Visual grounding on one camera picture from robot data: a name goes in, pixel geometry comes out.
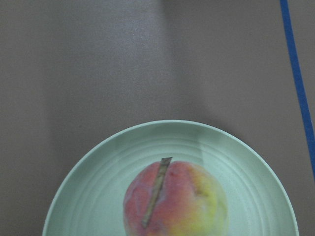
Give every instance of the red and yellow fruit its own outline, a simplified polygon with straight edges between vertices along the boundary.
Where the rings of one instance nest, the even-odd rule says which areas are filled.
[[[146,212],[159,162],[146,167],[130,184],[124,199],[128,236],[225,236],[227,202],[219,182],[201,166],[172,162],[145,228]]]

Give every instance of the gray surface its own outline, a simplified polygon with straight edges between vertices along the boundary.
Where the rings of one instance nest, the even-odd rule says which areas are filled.
[[[302,2],[289,3],[314,114],[315,8]],[[314,232],[278,1],[1,1],[0,26],[0,235],[40,235],[58,186],[88,150],[159,119],[246,142],[283,183],[300,235]]]

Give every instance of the blue line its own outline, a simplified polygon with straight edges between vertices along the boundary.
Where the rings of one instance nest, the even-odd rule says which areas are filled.
[[[304,123],[304,130],[306,134],[307,144],[309,147],[311,165],[312,165],[313,175],[315,179],[315,137],[314,137],[313,125],[312,125],[309,106],[307,104],[307,98],[306,98],[305,89],[303,85],[303,79],[302,79],[302,74],[300,70],[299,60],[298,60],[298,56],[296,52],[287,0],[280,0],[280,4],[281,4],[281,11],[282,11],[282,18],[283,18],[283,26],[284,26],[285,36],[286,36],[286,43],[287,43],[290,61],[291,61],[292,73],[294,77],[297,96],[300,103],[300,109],[301,109],[302,119]]]

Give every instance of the ridged plate surface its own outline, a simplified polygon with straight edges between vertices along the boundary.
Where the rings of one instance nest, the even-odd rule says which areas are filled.
[[[61,184],[43,236],[124,236],[123,199],[133,178],[164,157],[202,165],[228,199],[228,236],[297,236],[289,198],[266,162],[214,127],[161,120],[121,131],[88,152]]]

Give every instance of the light green plate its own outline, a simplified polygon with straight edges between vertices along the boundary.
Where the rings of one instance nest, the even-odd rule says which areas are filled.
[[[125,236],[123,199],[147,165],[173,156],[202,165],[228,198],[229,236],[298,236],[289,198],[266,162],[232,135],[182,120],[121,131],[89,151],[61,184],[43,236]]]

